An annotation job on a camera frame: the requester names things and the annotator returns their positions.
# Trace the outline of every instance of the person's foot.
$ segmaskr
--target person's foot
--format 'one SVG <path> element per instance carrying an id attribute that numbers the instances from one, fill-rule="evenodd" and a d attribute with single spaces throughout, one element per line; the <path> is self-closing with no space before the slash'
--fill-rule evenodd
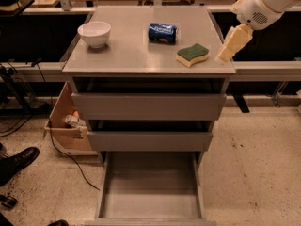
<path id="1" fill-rule="evenodd" d="M 4 217 L 3 214 L 0 213 L 0 225 L 1 226 L 13 226 L 8 220 L 7 218 Z"/>
<path id="2" fill-rule="evenodd" d="M 49 224 L 48 226 L 69 226 L 69 224 L 65 220 L 59 220 L 57 222 L 53 222 L 53 223 Z"/>
<path id="3" fill-rule="evenodd" d="M 28 167 L 39 153 L 38 148 L 29 147 L 13 156 L 0 158 L 0 186 L 5 185 L 20 170 Z"/>

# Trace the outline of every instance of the floor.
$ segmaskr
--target floor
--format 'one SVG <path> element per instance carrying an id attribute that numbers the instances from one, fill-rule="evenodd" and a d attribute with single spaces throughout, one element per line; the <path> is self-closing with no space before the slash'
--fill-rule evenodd
<path id="1" fill-rule="evenodd" d="M 18 119 L 0 119 L 1 132 Z M 0 187 L 0 194 L 19 201 L 14 209 L 0 211 L 15 226 L 46 226 L 62 218 L 84 225 L 94 218 L 98 190 L 55 150 L 43 130 L 46 122 L 47 116 L 34 117 L 11 135 L 0 134 L 9 155 L 30 146 L 40 149 L 32 165 Z M 299 226 L 300 158 L 301 115 L 295 106 L 251 106 L 250 113 L 225 107 L 199 169 L 207 219 L 217 226 Z M 98 186 L 102 167 L 97 156 L 75 159 Z"/>

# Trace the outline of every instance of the drawer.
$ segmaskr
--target drawer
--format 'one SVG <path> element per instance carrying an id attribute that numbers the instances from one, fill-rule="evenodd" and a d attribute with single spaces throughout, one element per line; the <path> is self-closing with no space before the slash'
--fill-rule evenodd
<path id="1" fill-rule="evenodd" d="M 216 121 L 224 94 L 85 94 L 72 99 L 85 120 Z"/>
<path id="2" fill-rule="evenodd" d="M 88 132 L 94 151 L 207 151 L 211 132 Z"/>
<path id="3" fill-rule="evenodd" d="M 112 152 L 86 226 L 214 226 L 206 220 L 193 153 Z"/>

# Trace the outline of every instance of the white bowl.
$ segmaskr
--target white bowl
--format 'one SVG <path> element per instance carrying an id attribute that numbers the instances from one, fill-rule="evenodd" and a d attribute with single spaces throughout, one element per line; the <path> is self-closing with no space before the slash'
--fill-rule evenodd
<path id="1" fill-rule="evenodd" d="M 86 44 L 101 48 L 110 37 L 111 25 L 106 22 L 89 22 L 82 24 L 77 32 Z"/>

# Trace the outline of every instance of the green sponge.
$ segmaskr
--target green sponge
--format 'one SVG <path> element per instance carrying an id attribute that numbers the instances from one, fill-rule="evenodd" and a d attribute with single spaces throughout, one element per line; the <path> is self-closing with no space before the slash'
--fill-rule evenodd
<path id="1" fill-rule="evenodd" d="M 202 45 L 196 43 L 195 45 L 183 48 L 178 51 L 176 59 L 186 67 L 204 61 L 209 56 L 209 50 Z"/>

